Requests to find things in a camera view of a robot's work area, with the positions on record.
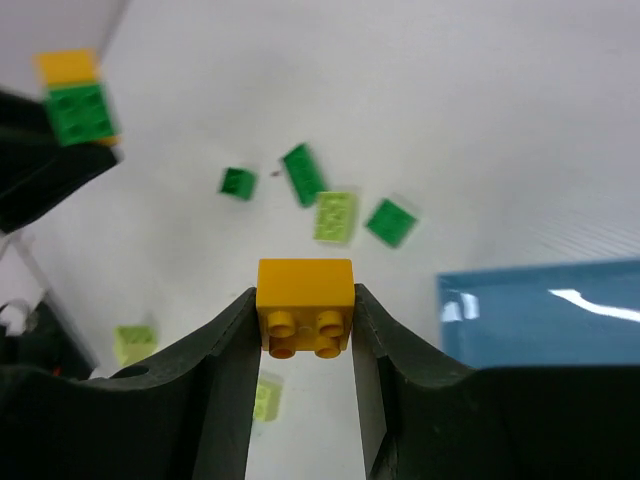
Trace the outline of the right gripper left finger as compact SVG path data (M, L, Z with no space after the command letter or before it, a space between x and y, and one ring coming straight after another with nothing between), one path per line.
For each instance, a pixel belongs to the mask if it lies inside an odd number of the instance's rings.
M254 289L109 378L1 370L5 479L241 479L260 334Z

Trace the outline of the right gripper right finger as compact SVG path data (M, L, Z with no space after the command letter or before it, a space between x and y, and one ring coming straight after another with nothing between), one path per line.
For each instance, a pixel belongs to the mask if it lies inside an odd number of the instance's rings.
M635 366L473 369L355 288L352 352L369 479L635 479Z

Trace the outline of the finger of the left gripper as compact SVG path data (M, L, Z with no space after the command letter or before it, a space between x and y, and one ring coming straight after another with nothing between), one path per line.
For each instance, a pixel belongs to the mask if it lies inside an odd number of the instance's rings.
M1 231L38 220L119 163L104 145L58 144L42 103L1 93Z

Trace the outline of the orange and green lego stack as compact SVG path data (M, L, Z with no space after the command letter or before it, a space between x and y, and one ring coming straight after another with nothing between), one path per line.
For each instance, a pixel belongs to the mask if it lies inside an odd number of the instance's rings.
M45 93L45 109L58 143L64 147L119 142L119 127L91 48L34 55Z

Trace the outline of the orange square lego brick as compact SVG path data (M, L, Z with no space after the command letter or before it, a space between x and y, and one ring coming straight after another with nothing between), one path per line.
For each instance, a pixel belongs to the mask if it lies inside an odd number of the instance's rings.
M256 310L262 349L276 359L333 359L348 344L355 308L349 259L262 259Z

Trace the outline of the small green lego brick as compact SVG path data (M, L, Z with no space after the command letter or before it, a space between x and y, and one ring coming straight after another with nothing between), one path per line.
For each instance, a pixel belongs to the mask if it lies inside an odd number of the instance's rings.
M253 197L257 179L257 174L251 170L229 167L224 170L218 192L249 201Z

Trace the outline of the long green lego brick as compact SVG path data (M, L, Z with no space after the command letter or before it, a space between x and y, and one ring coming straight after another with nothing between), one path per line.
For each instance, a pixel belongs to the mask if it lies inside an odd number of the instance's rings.
M282 164L302 207L310 207L319 193L328 190L328 184L308 144L295 146L282 157Z

